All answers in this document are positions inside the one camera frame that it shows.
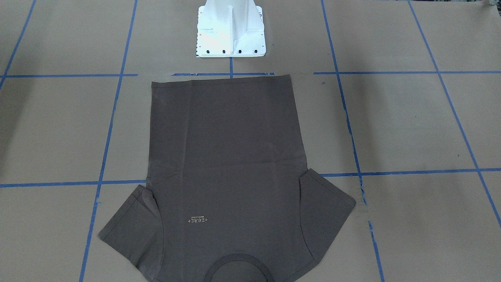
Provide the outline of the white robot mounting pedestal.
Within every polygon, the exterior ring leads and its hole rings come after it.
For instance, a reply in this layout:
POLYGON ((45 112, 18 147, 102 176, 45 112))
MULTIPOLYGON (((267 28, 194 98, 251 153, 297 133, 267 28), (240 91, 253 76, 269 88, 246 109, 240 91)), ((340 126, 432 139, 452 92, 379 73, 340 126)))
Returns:
POLYGON ((263 9, 254 0, 207 0, 197 15, 197 57, 265 56, 263 9))

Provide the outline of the dark brown t-shirt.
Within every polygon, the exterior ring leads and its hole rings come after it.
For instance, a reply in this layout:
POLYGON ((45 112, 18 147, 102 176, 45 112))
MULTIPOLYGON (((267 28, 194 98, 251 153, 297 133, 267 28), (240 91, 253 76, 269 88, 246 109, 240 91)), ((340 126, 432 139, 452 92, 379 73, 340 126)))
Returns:
POLYGON ((308 168, 290 75, 152 82, 146 184, 98 236, 149 282, 294 282, 355 205, 308 168))

